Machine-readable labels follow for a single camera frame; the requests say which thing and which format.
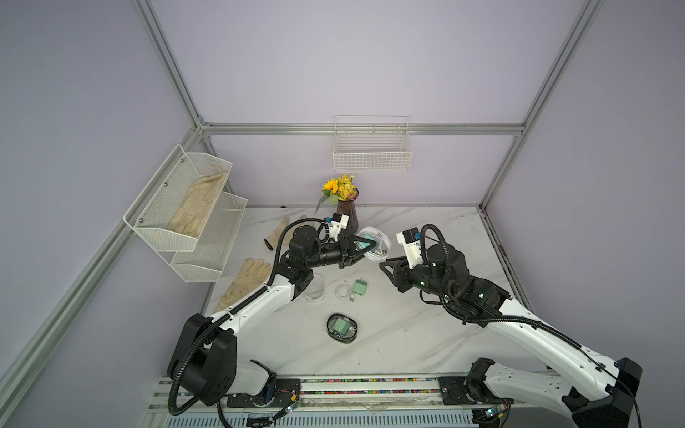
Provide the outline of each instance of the metal beam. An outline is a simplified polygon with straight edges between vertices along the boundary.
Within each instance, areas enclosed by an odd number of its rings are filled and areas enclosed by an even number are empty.
[[[369,124],[347,125],[348,130],[368,129]],[[205,123],[207,135],[333,135],[333,123]],[[396,126],[376,125],[377,130]],[[410,123],[412,135],[521,135],[520,123]]]
[[[547,77],[545,78],[543,85],[540,87],[533,104],[530,106],[528,113],[525,115],[525,120],[523,121],[523,133],[518,137],[514,137],[514,140],[512,141],[509,150],[502,160],[495,177],[483,196],[483,200],[480,203],[481,207],[487,208],[492,203],[495,194],[504,181],[504,177],[506,177],[507,173],[509,173],[509,170],[514,164],[516,157],[521,152],[525,141],[528,139],[528,136],[535,127],[535,124],[540,118],[540,115],[547,105],[547,102],[554,93],[554,90],[559,84],[564,72],[569,67],[571,58],[577,51],[583,37],[585,37],[585,34],[587,34],[588,30],[590,29],[590,25],[597,16],[597,13],[599,13],[599,9],[603,3],[604,0],[586,0],[583,8],[580,10],[578,17],[575,19],[575,22],[571,27],[571,31],[569,32],[568,36],[566,36],[566,40],[559,50],[559,54],[554,60],[551,69],[549,69],[549,72],[547,73]]]
[[[532,311],[533,309],[530,307],[528,298],[525,296],[525,293],[523,292],[523,288],[521,287],[519,278],[514,273],[514,269],[512,268],[512,265],[509,262],[507,253],[504,252],[502,243],[499,241],[499,238],[495,233],[495,228],[493,227],[492,222],[490,222],[488,212],[478,208],[478,214],[480,215],[480,219],[483,222],[483,226],[485,226],[485,231],[488,233],[490,243],[493,245],[493,248],[495,249],[497,259],[499,259],[499,263],[502,265],[502,269],[504,269],[504,275],[506,275],[509,284],[512,286],[512,292],[514,293],[514,297],[516,297],[516,299],[520,301],[521,304],[526,307],[526,309]]]
[[[181,141],[181,146],[187,150],[199,141],[200,137],[200,130],[193,127]],[[134,209],[132,209],[132,218],[136,218],[146,206],[181,154],[182,152],[177,149],[157,170],[136,199]],[[8,423],[31,392],[58,346],[73,326],[78,314],[88,305],[90,298],[97,291],[132,234],[133,231],[120,221],[66,296],[31,339],[7,375],[0,381],[0,427]]]
[[[166,40],[166,36],[160,25],[160,20],[157,17],[150,0],[131,0],[131,2],[140,16],[142,26],[145,28],[148,37],[150,37],[152,46],[157,52],[160,61],[162,61],[164,71],[166,72],[167,77],[169,77],[171,85],[173,86],[176,95],[178,95],[186,114],[195,126],[200,126],[202,118],[197,112],[195,103],[192,101],[186,82],[183,80],[178,63],[171,53],[169,42]]]

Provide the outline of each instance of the white wire basket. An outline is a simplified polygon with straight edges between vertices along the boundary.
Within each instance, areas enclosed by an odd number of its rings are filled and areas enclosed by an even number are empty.
[[[238,235],[247,199],[222,192],[195,251],[177,252],[169,266],[185,281],[218,281]]]
[[[179,150],[181,156],[150,202],[138,215],[134,203],[124,214],[124,222],[185,282],[217,281],[238,235],[247,199],[222,191],[228,180],[231,162],[207,153],[187,153],[180,146],[169,156],[174,153],[177,155]],[[202,218],[203,222],[193,227],[197,236],[169,230],[169,223],[183,204],[188,189],[201,177],[222,173],[225,176],[221,182],[214,184],[216,196],[201,201],[209,203],[210,208]]]
[[[336,116],[333,168],[342,173],[409,171],[408,116]]]
[[[194,251],[207,225],[208,217],[199,226],[198,236],[168,230],[169,222],[186,198],[191,185],[200,177],[226,173],[220,187],[224,188],[231,165],[231,162],[207,153],[183,151],[181,158],[164,179],[164,183],[157,189],[137,220],[133,221],[134,224],[127,222],[128,213],[124,215],[124,221],[155,251]],[[211,203],[210,213],[218,198],[219,192]]]

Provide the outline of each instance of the clear glass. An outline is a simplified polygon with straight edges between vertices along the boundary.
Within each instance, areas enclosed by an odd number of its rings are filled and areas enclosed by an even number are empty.
[[[310,303],[318,303],[323,300],[323,291],[323,277],[315,273],[312,282],[304,289],[304,298]]]

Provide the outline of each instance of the brown vase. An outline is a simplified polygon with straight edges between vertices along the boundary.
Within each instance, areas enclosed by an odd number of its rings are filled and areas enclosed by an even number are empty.
[[[351,201],[338,200],[338,207],[336,208],[336,213],[349,216],[349,220],[347,221],[347,228],[341,230],[340,232],[343,235],[356,234],[357,229],[359,229],[359,220],[357,219],[357,208],[354,206],[354,199]]]

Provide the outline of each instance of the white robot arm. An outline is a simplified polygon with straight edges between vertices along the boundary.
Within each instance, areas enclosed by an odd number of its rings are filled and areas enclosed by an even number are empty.
[[[428,249],[427,230],[434,231],[439,241]],[[591,351],[493,282],[470,275],[464,254],[447,244],[434,225],[421,231],[409,229],[397,237],[406,257],[388,259],[380,267],[398,291],[416,287],[438,296],[439,304],[464,324],[479,324],[511,339],[556,371],[529,373],[478,359],[458,386],[463,404],[514,399],[563,414],[581,428],[627,427],[642,375],[638,364]],[[450,391],[445,389],[443,398],[449,399],[445,393]]]
[[[320,238],[315,228],[302,225],[295,230],[287,255],[280,257],[288,230],[312,221],[326,225],[326,237]],[[238,337],[297,298],[312,281],[312,268],[329,264],[337,264],[340,268],[351,266],[373,249],[372,245],[364,248],[357,243],[375,244],[374,240],[340,234],[347,221],[347,216],[334,214],[328,221],[305,218],[291,223],[281,234],[274,268],[262,287],[223,311],[209,317],[195,314],[186,321],[167,368],[172,379],[171,414],[181,414],[197,401],[219,406],[219,400],[227,392],[256,395],[264,404],[273,398],[275,373],[255,360],[252,360],[254,365],[238,364]],[[191,392],[193,398],[178,407],[176,397],[181,386]]]

